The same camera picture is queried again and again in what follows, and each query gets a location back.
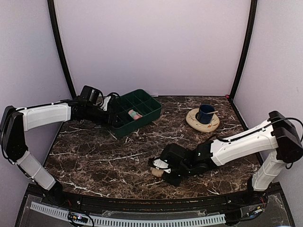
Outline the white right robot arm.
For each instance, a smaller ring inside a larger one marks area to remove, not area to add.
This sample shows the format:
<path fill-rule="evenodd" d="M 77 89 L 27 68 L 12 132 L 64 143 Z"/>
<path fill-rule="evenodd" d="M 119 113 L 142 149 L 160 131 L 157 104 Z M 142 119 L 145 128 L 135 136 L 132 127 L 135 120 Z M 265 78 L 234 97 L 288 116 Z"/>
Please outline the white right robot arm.
<path fill-rule="evenodd" d="M 171 143 L 159 157 L 149 159 L 149 166 L 161 171 L 166 182 L 178 186 L 184 177 L 203 175 L 238 158 L 270 150 L 260 169 L 248 180 L 248 190 L 242 194 L 242 202 L 252 205 L 287 164 L 303 157 L 303 139 L 292 120 L 272 111 L 256 127 L 225 139 L 209 139 L 194 150 Z"/>

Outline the beige sock with olive toe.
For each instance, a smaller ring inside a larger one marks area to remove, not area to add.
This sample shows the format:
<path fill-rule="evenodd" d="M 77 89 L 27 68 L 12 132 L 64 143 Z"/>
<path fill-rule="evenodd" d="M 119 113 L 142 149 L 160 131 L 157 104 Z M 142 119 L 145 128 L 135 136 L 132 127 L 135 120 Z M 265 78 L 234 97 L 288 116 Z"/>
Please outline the beige sock with olive toe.
<path fill-rule="evenodd" d="M 151 167 L 151 174 L 155 177 L 162 178 L 164 171 Z"/>

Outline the green compartment tray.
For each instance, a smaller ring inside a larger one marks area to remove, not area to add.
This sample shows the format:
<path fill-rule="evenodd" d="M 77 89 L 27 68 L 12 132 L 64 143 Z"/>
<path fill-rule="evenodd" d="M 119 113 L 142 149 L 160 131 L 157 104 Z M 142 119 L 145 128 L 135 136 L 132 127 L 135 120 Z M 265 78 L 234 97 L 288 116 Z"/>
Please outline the green compartment tray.
<path fill-rule="evenodd" d="M 120 138 L 157 120 L 162 104 L 145 90 L 137 89 L 115 98 L 111 107 L 116 113 L 111 130 Z"/>

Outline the pink patterned sock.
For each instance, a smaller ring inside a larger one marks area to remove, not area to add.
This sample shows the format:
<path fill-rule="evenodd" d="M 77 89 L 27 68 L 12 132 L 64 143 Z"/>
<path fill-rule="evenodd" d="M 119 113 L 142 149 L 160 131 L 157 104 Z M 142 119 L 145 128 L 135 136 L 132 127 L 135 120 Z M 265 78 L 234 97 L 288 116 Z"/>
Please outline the pink patterned sock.
<path fill-rule="evenodd" d="M 131 109 L 128 111 L 128 114 L 134 119 L 134 120 L 138 120 L 140 118 L 142 118 L 142 115 L 139 114 L 137 111 Z"/>

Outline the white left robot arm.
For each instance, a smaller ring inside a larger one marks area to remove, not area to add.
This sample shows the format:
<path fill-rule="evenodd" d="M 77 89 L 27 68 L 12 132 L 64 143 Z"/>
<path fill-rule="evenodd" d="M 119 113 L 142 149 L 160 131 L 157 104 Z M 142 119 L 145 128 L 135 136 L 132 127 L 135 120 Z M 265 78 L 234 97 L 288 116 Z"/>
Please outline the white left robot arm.
<path fill-rule="evenodd" d="M 112 125 L 117 112 L 110 98 L 106 98 L 104 105 L 96 105 L 77 97 L 32 107 L 7 106 L 0 124 L 2 153 L 12 165 L 17 165 L 31 180 L 49 191 L 50 201 L 56 206 L 63 206 L 67 202 L 66 194 L 56 188 L 60 183 L 30 153 L 25 133 L 41 126 L 70 120 Z"/>

